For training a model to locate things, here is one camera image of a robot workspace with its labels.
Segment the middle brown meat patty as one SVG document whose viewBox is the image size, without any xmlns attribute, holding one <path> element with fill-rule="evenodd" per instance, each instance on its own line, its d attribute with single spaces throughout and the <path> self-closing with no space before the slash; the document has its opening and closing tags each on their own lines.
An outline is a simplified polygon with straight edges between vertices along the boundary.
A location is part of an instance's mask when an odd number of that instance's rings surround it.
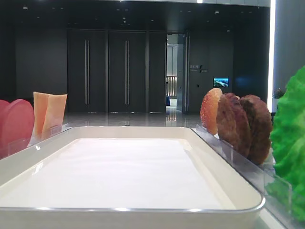
<svg viewBox="0 0 305 229">
<path fill-rule="evenodd" d="M 245 110 L 233 93 L 220 96 L 216 116 L 219 137 L 233 146 L 234 150 L 248 157 L 251 135 Z"/>
</svg>

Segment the potted plant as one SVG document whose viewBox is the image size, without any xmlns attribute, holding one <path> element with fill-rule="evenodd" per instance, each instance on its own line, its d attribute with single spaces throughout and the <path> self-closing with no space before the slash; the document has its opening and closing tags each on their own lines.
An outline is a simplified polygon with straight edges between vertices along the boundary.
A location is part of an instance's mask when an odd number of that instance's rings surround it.
<svg viewBox="0 0 305 229">
<path fill-rule="evenodd" d="M 274 99 L 280 99 L 281 97 L 283 97 L 285 94 L 285 90 L 282 90 L 281 88 L 278 88 L 276 90 L 274 90 L 273 93 L 273 98 Z"/>
</svg>

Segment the brown meat patty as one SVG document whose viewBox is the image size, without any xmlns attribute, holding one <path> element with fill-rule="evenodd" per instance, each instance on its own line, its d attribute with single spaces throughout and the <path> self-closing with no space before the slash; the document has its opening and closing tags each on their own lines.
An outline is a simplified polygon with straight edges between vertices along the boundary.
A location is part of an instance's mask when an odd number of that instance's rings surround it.
<svg viewBox="0 0 305 229">
<path fill-rule="evenodd" d="M 271 147 L 270 133 L 273 129 L 271 114 L 267 104 L 255 95 L 240 98 L 250 126 L 251 145 L 248 160 L 256 165 L 262 164 L 268 157 Z"/>
<path fill-rule="evenodd" d="M 233 146 L 234 150 L 248 157 L 251 135 L 245 110 L 233 93 L 220 96 L 216 116 L 219 137 Z"/>
</svg>

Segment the small wall display screen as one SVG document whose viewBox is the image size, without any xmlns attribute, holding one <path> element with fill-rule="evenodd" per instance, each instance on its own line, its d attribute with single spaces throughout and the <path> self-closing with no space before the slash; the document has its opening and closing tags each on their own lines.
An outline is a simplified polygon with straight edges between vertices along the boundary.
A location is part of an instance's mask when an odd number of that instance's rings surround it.
<svg viewBox="0 0 305 229">
<path fill-rule="evenodd" d="M 213 87 L 229 87 L 229 79 L 213 78 Z"/>
</svg>

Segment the rear pink tomato slice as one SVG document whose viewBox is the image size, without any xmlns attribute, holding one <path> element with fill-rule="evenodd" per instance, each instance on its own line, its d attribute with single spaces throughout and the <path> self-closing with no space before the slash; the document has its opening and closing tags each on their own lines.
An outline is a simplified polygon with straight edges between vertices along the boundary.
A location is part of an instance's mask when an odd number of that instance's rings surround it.
<svg viewBox="0 0 305 229">
<path fill-rule="evenodd" d="M 0 118 L 2 119 L 8 111 L 10 103 L 5 100 L 0 100 Z"/>
</svg>

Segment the upright toasted bread slice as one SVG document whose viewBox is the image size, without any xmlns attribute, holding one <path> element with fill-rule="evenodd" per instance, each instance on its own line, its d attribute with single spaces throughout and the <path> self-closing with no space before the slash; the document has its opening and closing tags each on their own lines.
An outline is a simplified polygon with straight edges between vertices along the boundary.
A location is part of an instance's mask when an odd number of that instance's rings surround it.
<svg viewBox="0 0 305 229">
<path fill-rule="evenodd" d="M 202 125 L 212 135 L 217 133 L 216 116 L 218 103 L 222 94 L 223 92 L 220 88 L 213 88 L 209 90 L 204 96 L 201 105 L 200 118 Z"/>
</svg>

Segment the white rectangular tray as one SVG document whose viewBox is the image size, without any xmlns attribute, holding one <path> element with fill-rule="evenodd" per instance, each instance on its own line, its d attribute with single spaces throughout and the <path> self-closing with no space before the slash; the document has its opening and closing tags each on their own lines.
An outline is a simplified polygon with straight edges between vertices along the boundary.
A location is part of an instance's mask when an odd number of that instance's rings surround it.
<svg viewBox="0 0 305 229">
<path fill-rule="evenodd" d="M 264 205 L 185 127 L 76 127 L 0 162 L 3 229 L 251 229 Z"/>
</svg>

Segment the orange cheese slice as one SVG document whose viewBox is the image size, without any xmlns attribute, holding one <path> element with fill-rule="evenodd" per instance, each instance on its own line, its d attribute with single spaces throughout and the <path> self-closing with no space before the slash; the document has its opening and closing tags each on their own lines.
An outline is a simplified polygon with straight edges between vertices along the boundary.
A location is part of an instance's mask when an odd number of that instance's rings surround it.
<svg viewBox="0 0 305 229">
<path fill-rule="evenodd" d="M 52 129 L 62 126 L 67 94 L 50 95 L 48 97 L 47 110 L 42 129 L 42 140 L 50 137 Z"/>
<path fill-rule="evenodd" d="M 51 134 L 51 128 L 55 126 L 55 116 L 51 111 L 51 99 L 55 95 L 33 92 L 34 99 L 34 134 L 41 140 Z"/>
</svg>

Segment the rear orange cheese slice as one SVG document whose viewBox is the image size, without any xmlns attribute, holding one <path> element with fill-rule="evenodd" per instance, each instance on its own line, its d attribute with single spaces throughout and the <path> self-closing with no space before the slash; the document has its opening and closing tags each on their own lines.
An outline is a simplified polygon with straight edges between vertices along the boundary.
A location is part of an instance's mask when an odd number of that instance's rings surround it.
<svg viewBox="0 0 305 229">
<path fill-rule="evenodd" d="M 34 134 L 41 140 L 51 134 L 51 128 L 55 126 L 55 116 L 51 111 L 51 99 L 55 95 L 33 92 L 34 99 Z"/>
</svg>

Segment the front orange cheese slice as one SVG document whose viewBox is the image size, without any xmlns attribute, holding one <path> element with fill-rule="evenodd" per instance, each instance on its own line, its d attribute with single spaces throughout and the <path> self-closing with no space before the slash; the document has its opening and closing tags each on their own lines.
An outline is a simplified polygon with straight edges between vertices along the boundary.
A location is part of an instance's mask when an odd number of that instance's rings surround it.
<svg viewBox="0 0 305 229">
<path fill-rule="evenodd" d="M 42 140 L 50 137 L 52 129 L 62 126 L 67 94 L 50 95 L 48 97 L 47 110 L 42 129 Z"/>
</svg>

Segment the clear acrylic holder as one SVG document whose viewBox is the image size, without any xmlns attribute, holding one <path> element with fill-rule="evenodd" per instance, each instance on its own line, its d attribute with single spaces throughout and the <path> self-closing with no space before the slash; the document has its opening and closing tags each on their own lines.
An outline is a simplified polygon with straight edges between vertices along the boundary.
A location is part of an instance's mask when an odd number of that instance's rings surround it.
<svg viewBox="0 0 305 229">
<path fill-rule="evenodd" d="M 0 159 L 4 159 L 10 155 L 13 155 L 21 150 L 24 150 L 30 146 L 36 145 L 43 140 L 49 139 L 59 133 L 62 133 L 66 130 L 70 129 L 69 124 L 64 125 L 56 125 L 48 129 L 47 131 L 38 134 L 32 135 L 28 139 L 19 139 L 8 143 L 6 146 L 0 148 Z"/>
<path fill-rule="evenodd" d="M 293 212 L 291 184 L 275 174 L 272 162 L 257 166 L 237 153 L 226 141 L 208 133 L 204 127 L 197 125 L 193 130 L 265 198 L 265 206 L 254 222 L 255 229 L 305 227 L 305 222 L 298 220 Z"/>
</svg>

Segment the dark double doors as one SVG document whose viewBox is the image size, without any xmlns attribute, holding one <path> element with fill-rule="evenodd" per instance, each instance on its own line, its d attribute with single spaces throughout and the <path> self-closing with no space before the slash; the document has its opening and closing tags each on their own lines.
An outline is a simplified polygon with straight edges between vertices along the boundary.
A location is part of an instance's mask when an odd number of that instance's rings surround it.
<svg viewBox="0 0 305 229">
<path fill-rule="evenodd" d="M 163 113 L 164 32 L 69 30 L 69 112 Z"/>
</svg>

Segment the left clear acrylic holder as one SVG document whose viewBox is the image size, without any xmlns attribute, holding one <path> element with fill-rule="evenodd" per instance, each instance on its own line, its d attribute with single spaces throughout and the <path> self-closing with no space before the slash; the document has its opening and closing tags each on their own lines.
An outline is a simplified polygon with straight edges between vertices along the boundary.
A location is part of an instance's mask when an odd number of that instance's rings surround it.
<svg viewBox="0 0 305 229">
<path fill-rule="evenodd" d="M 0 148 L 0 159 L 4 159 L 10 155 L 13 155 L 21 150 L 24 150 L 30 146 L 36 145 L 43 140 L 49 139 L 59 133 L 62 133 L 66 130 L 70 129 L 69 124 L 64 125 L 56 125 L 48 129 L 47 131 L 38 134 L 32 135 L 28 139 L 19 139 L 8 143 L 6 146 Z"/>
</svg>

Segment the green lettuce leaf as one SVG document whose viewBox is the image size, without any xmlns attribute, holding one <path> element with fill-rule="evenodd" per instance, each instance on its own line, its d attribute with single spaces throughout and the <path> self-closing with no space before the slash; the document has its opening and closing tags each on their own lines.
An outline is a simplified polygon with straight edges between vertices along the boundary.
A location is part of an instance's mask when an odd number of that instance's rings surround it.
<svg viewBox="0 0 305 229">
<path fill-rule="evenodd" d="M 301 68 L 286 85 L 279 99 L 270 135 L 275 173 L 288 182 L 267 185 L 269 194 L 289 206 L 294 218 L 305 222 L 305 69 Z"/>
</svg>

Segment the right clear acrylic holder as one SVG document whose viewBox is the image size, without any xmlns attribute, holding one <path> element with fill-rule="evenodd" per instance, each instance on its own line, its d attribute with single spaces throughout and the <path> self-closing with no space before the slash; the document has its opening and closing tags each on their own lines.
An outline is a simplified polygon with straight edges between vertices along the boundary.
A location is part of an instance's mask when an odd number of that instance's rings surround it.
<svg viewBox="0 0 305 229">
<path fill-rule="evenodd" d="M 293 212 L 291 184 L 275 174 L 272 162 L 257 166 L 237 153 L 226 141 L 208 133 L 204 127 L 197 125 L 193 130 L 265 198 L 265 206 L 254 222 L 255 229 L 305 227 L 305 222 L 298 220 Z"/>
</svg>

